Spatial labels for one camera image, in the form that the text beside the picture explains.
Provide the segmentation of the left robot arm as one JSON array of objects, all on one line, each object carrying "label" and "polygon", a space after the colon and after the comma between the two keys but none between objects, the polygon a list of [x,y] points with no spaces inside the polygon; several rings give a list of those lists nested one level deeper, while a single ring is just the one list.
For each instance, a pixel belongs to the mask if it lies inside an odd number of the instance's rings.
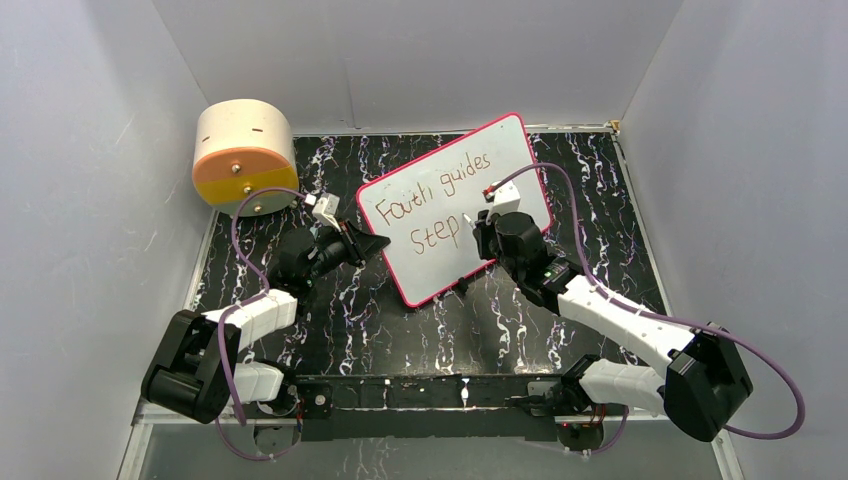
[{"label": "left robot arm", "polygon": [[141,382],[142,398],[201,424],[249,403],[275,416],[294,414],[301,396],[291,371],[270,360],[240,362],[240,352],[304,317],[319,279],[343,264],[364,266],[390,243],[349,221],[285,233],[267,291],[223,309],[173,315]]}]

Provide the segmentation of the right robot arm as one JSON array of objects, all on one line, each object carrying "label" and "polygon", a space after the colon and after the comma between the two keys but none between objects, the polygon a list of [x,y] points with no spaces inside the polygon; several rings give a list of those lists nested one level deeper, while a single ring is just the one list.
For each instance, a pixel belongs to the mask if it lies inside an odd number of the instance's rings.
[{"label": "right robot arm", "polygon": [[709,442],[753,392],[737,347],[721,329],[683,328],[651,316],[628,299],[603,294],[574,262],[555,255],[533,218],[522,212],[478,212],[472,220],[478,254],[495,261],[532,304],[575,320],[642,360],[614,363],[586,354],[529,409],[550,415],[590,413],[618,404],[662,414],[690,437]]}]

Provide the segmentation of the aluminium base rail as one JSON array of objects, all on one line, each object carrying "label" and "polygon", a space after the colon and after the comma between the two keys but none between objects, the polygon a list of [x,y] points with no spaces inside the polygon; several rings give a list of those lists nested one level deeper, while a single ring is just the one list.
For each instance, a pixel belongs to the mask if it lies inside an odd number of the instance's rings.
[{"label": "aluminium base rail", "polygon": [[561,376],[308,377],[269,364],[240,365],[231,395],[221,372],[186,373],[156,367],[141,395],[208,424],[233,406],[260,403],[271,414],[327,419],[336,411],[487,411],[518,409],[534,417],[581,415],[613,404],[668,417],[688,435],[710,440],[732,414],[720,387],[695,372],[661,379],[647,367],[597,362]]}]

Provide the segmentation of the white whiteboard marker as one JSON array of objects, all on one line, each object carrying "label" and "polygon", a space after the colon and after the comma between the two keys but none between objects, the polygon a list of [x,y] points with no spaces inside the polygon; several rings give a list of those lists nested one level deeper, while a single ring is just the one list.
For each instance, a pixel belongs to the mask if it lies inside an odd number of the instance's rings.
[{"label": "white whiteboard marker", "polygon": [[464,221],[469,225],[469,228],[473,230],[475,228],[475,220],[473,220],[469,215],[465,213],[462,214],[462,217]]}]

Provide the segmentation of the beige orange cylindrical container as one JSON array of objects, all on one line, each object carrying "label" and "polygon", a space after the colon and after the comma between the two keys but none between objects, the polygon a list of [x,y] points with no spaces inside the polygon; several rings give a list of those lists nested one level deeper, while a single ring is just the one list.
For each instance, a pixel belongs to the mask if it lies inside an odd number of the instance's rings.
[{"label": "beige orange cylindrical container", "polygon": [[288,120],[275,106],[256,99],[207,107],[197,122],[192,181],[208,205],[227,215],[259,190],[299,190]]}]

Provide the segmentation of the pink framed whiteboard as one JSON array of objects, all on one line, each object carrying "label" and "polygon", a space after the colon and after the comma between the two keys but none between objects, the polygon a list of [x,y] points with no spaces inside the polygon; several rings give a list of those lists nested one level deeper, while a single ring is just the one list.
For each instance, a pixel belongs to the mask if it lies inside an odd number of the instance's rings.
[{"label": "pink framed whiteboard", "polygon": [[462,214],[476,219],[484,189],[534,161],[523,119],[510,113],[359,188],[366,224],[390,239],[383,256],[406,306],[488,266]]}]

